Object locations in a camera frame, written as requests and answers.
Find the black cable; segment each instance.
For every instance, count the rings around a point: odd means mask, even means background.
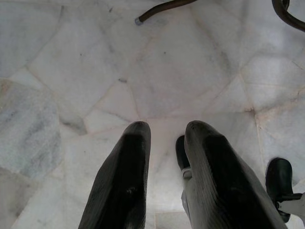
[[[287,12],[289,1],[287,0],[272,0],[273,8],[276,14],[282,19],[286,24],[305,32],[305,22],[292,16]]]
[[[135,23],[137,25],[141,25],[144,21],[146,21],[151,16],[153,16],[159,12],[162,12],[165,10],[170,10],[170,9],[180,7],[180,6],[184,6],[184,5],[190,4],[194,1],[197,1],[197,0],[173,0],[173,1],[166,2],[166,3],[162,3],[160,5],[152,7],[150,10],[146,11],[140,17],[136,18]]]

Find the marble tile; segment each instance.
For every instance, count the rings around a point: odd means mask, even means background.
[[[79,6],[83,0],[0,0],[0,2],[38,3],[40,5]]]
[[[238,1],[234,6],[239,8],[242,4]],[[190,8],[193,20],[213,41],[228,73],[236,74],[263,47],[259,39],[260,33],[250,24],[245,25],[244,21],[217,4],[217,1],[198,1],[190,5]]]
[[[242,69],[242,76],[246,83],[305,86],[305,71],[283,56],[258,53]]]
[[[87,134],[87,129],[84,120],[79,114],[74,111],[73,107],[59,96],[54,96],[54,99],[58,107],[59,121],[61,126],[63,126],[63,128],[61,128],[61,133],[63,134],[63,137],[68,137],[67,135],[65,135],[65,132],[63,132],[63,130],[66,129],[69,129],[76,135]]]
[[[258,115],[260,126],[281,144],[303,154],[305,110],[304,95]]]
[[[42,91],[45,86],[26,68],[22,68],[10,77],[11,81]]]
[[[64,183],[47,178],[29,200],[12,229],[66,229]]]
[[[148,205],[147,203],[146,203],[145,229],[156,229],[154,207]]]
[[[147,201],[153,203],[156,212],[183,211],[183,179],[175,143],[190,121],[191,118],[148,119],[152,133],[148,186],[152,189]]]
[[[87,203],[98,170],[126,127],[73,138],[65,143],[65,183],[69,195]]]
[[[260,138],[264,157],[264,167],[267,169],[268,163],[275,157],[287,159],[293,168],[293,185],[305,178],[304,157],[302,153],[294,152],[283,143],[272,137],[265,130],[260,129]]]
[[[286,223],[286,226],[288,229],[304,229],[304,223],[303,221],[295,215],[291,215],[288,223]]]
[[[114,82],[128,79],[127,69],[134,67],[136,55],[149,40],[150,33],[139,30],[130,12],[110,9],[90,0],[66,10],[58,33],[29,65],[81,116]]]
[[[258,33],[257,50],[269,51],[292,59],[304,46],[303,32],[284,23],[275,13],[271,1],[219,0],[243,24]]]
[[[61,160],[56,104],[50,94],[0,81],[0,166],[43,178]]]
[[[83,10],[65,12],[58,33],[29,65],[38,76],[75,110],[85,116],[119,78],[115,55],[104,30]]]
[[[232,77],[228,68],[225,54],[184,8],[147,45],[129,73],[140,117],[162,117],[211,88],[220,92]]]
[[[36,182],[0,167],[1,228],[11,228],[36,189]]]
[[[54,170],[49,174],[49,176],[53,178],[57,178],[59,180],[64,180],[64,161],[62,161]]]
[[[293,165],[295,183],[305,178],[304,108],[304,100],[294,100],[258,115],[265,165],[272,157],[286,158]]]
[[[293,62],[299,66],[300,68],[302,68],[303,70],[305,70],[305,48],[303,48],[302,50],[300,50],[300,52],[298,53],[298,55],[293,59]]]
[[[78,200],[65,196],[64,199],[64,216],[65,216],[65,228],[78,228],[81,217],[86,207],[86,203],[79,202]]]
[[[247,83],[246,90],[256,111],[268,110],[276,105],[294,100],[301,91],[301,89],[253,83]]]
[[[252,106],[245,93],[244,83],[240,76],[232,82],[214,99],[203,113],[244,112],[251,111]]]
[[[185,212],[167,212],[156,214],[156,229],[191,229],[191,224]]]
[[[127,80],[120,79],[108,91],[108,93],[96,104],[97,108],[110,114],[129,120],[139,119],[135,101]]]
[[[56,32],[61,6],[0,2],[0,15],[0,78],[8,78]]]
[[[213,85],[206,92],[191,99],[186,103],[183,103],[177,109],[171,111],[167,116],[168,117],[192,117],[201,115],[207,110],[207,107],[213,103],[214,99],[225,90],[229,85]]]
[[[117,115],[110,114],[99,108],[93,109],[85,118],[85,123],[90,133],[109,130],[119,126],[128,125],[130,122]]]

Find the white floor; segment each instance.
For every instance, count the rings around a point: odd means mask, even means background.
[[[176,138],[224,134],[262,184],[287,158],[305,192],[305,33],[271,0],[0,0],[0,229],[77,228],[125,127],[152,132],[147,229],[190,229]],[[305,1],[291,0],[305,21]],[[303,229],[292,217],[290,229]]]

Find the metal hose tip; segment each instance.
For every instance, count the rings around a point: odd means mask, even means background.
[[[143,22],[141,22],[139,18],[136,18],[136,19],[134,20],[134,23],[135,23],[136,25],[142,25],[142,24],[143,24]]]

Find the black hose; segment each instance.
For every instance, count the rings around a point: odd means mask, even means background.
[[[153,16],[159,12],[162,12],[165,10],[170,10],[170,9],[180,7],[180,6],[184,6],[184,5],[190,4],[194,1],[197,1],[197,0],[173,0],[173,1],[166,2],[166,3],[162,3],[160,5],[152,7],[150,10],[146,11],[140,17],[136,18],[135,23],[137,25],[141,25],[144,21],[146,21],[151,16]]]
[[[282,0],[272,0],[273,8],[276,14],[288,25],[305,32],[305,22],[292,16],[287,12],[289,2],[282,3]]]

